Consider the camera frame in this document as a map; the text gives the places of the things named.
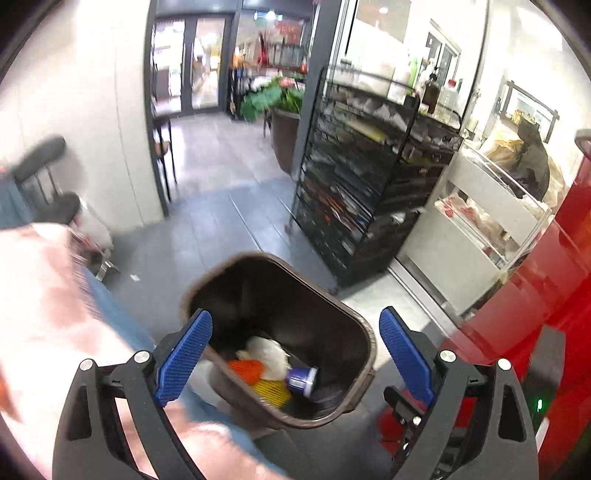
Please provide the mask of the orange foam fruit net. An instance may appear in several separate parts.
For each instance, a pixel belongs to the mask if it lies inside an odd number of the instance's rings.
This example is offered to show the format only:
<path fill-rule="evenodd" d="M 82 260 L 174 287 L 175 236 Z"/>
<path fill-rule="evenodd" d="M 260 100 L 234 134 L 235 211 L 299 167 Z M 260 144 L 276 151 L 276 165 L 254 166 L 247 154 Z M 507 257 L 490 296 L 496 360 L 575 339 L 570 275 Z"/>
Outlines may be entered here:
<path fill-rule="evenodd" d="M 231 360 L 228 367 L 249 386 L 259 382 L 264 372 L 264 365 L 259 360 Z"/>

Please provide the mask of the brown plastic trash bin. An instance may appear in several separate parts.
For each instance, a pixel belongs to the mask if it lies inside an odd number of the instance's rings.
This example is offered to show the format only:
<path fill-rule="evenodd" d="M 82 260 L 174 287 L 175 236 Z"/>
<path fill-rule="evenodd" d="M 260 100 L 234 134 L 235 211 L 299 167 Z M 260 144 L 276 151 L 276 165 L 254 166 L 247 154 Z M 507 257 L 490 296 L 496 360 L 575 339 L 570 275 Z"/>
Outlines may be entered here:
<path fill-rule="evenodd" d="M 279 257 L 235 255 L 194 281 L 180 300 L 187 320 L 211 313 L 204 351 L 209 384 L 233 410 L 271 429 L 315 429 L 356 409 L 375 377 L 377 340 L 370 324 Z M 315 367 L 311 396 L 274 407 L 228 366 L 253 336 L 280 344 L 297 367 Z"/>

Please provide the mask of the glass display cabinet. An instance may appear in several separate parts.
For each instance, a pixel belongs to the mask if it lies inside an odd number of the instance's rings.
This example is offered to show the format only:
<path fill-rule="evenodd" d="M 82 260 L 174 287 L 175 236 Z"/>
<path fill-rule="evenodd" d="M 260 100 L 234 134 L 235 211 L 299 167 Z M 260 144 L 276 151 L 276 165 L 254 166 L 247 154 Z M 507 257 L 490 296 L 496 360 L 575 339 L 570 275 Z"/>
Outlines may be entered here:
<path fill-rule="evenodd" d="M 510 174 L 522 118 L 539 128 L 550 183 L 537 201 Z M 465 140 L 445 169 L 400 263 L 456 325 L 504 286 L 557 214 L 581 157 L 557 130 L 559 110 L 512 79 L 503 79 L 482 134 Z"/>

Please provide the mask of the green potted plant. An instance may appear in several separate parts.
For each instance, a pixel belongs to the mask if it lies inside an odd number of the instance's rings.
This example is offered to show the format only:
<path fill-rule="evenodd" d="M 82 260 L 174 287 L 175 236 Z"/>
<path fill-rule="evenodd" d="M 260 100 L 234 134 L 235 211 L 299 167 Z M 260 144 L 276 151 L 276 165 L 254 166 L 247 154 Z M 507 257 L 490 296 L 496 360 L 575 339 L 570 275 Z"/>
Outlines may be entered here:
<path fill-rule="evenodd" d="M 276 76 L 245 95 L 239 113 L 245 121 L 263 117 L 263 132 L 270 130 L 271 146 L 280 170 L 291 174 L 297 130 L 304 103 L 304 85 L 294 78 Z"/>

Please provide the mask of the yellow foam fruit net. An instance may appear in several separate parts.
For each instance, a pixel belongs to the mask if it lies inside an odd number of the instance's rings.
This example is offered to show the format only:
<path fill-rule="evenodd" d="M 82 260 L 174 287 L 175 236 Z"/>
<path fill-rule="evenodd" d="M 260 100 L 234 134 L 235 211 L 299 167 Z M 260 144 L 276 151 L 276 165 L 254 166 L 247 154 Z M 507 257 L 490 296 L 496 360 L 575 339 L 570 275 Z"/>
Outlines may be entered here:
<path fill-rule="evenodd" d="M 263 399 L 264 402 L 280 409 L 291 399 L 290 390 L 284 381 L 259 380 L 252 385 L 252 390 Z"/>

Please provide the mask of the white red plastic bag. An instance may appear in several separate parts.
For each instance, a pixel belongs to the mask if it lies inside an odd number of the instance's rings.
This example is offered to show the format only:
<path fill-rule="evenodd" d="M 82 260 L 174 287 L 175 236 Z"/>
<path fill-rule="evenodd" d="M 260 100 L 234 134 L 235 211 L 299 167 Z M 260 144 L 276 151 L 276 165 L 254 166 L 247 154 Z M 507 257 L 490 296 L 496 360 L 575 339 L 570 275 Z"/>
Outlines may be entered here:
<path fill-rule="evenodd" d="M 114 244 L 107 227 L 89 210 L 82 208 L 74 219 L 76 229 L 94 242 L 101 251 L 113 251 Z"/>

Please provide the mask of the black round stool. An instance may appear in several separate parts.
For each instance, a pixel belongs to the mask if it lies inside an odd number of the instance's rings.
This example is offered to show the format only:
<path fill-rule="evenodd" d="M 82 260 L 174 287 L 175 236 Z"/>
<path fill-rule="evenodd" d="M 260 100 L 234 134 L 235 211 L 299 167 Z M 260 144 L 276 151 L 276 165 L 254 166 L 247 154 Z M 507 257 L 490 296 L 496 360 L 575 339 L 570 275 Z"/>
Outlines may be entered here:
<path fill-rule="evenodd" d="M 34 221 L 36 223 L 70 225 L 80 208 L 79 196 L 73 192 L 66 192 L 55 197 L 49 204 L 38 207 Z"/>

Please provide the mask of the dark pump bottle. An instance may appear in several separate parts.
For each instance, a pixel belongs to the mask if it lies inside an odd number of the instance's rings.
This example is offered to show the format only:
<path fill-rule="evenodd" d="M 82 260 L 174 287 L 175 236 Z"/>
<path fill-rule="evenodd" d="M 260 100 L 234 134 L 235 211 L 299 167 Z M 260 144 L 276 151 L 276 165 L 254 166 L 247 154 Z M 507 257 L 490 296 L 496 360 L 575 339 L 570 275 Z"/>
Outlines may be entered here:
<path fill-rule="evenodd" d="M 438 75 L 431 73 L 429 79 L 425 83 L 422 103 L 427 106 L 427 112 L 433 114 L 436 110 L 441 89 L 438 85 Z"/>

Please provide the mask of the glass double door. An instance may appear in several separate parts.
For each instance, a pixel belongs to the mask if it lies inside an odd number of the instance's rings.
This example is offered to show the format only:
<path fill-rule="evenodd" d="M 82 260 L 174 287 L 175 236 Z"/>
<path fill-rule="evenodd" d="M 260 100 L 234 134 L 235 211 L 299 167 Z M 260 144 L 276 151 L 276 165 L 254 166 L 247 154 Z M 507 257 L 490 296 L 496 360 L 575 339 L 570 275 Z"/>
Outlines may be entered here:
<path fill-rule="evenodd" d="M 158 16 L 150 44 L 152 110 L 186 117 L 221 110 L 232 19 L 212 13 Z"/>

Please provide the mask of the blue white paper cup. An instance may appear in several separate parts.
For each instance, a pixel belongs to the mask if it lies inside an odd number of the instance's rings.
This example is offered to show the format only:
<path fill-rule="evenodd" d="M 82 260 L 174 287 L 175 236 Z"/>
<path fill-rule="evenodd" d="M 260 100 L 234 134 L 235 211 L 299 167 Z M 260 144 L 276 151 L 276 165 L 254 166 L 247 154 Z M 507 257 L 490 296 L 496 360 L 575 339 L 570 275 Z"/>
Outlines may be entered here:
<path fill-rule="evenodd" d="M 317 380 L 317 367 L 294 367 L 287 372 L 286 385 L 290 392 L 310 398 Z"/>

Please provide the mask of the wooden seat chair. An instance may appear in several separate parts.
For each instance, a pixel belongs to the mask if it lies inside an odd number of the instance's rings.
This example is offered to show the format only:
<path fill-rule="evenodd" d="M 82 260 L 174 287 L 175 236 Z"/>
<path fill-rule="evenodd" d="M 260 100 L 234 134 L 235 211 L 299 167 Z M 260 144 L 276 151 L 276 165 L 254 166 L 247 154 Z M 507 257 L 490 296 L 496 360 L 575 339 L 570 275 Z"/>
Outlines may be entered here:
<path fill-rule="evenodd" d="M 164 192 L 168 202 L 172 201 L 170 182 L 168 178 L 168 171 L 166 167 L 166 156 L 169 156 L 170 165 L 172 168 L 172 180 L 177 186 L 176 169 L 174 163 L 173 144 L 172 144 L 172 124 L 169 115 L 158 113 L 156 111 L 156 101 L 151 97 L 151 114 L 153 120 L 153 127 L 155 131 L 155 154 L 156 159 L 160 164 L 161 175 L 164 181 Z"/>

